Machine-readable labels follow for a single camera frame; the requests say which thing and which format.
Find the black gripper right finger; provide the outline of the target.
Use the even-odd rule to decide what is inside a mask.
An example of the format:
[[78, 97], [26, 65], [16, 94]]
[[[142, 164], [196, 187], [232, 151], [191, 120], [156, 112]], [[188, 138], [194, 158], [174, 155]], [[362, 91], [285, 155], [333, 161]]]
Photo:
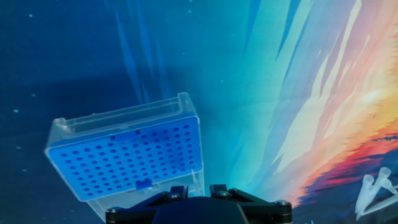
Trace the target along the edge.
[[292, 223], [292, 204], [286, 200], [268, 202], [242, 190], [227, 189], [225, 184], [210, 185], [211, 198], [238, 205], [249, 223]]

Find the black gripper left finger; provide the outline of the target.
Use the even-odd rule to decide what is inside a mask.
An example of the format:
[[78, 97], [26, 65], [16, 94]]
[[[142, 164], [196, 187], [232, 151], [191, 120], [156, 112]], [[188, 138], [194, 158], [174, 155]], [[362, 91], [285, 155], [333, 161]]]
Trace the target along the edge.
[[130, 208], [109, 208], [105, 212], [105, 224], [152, 223], [161, 206], [186, 199], [188, 193], [188, 186], [173, 186]]

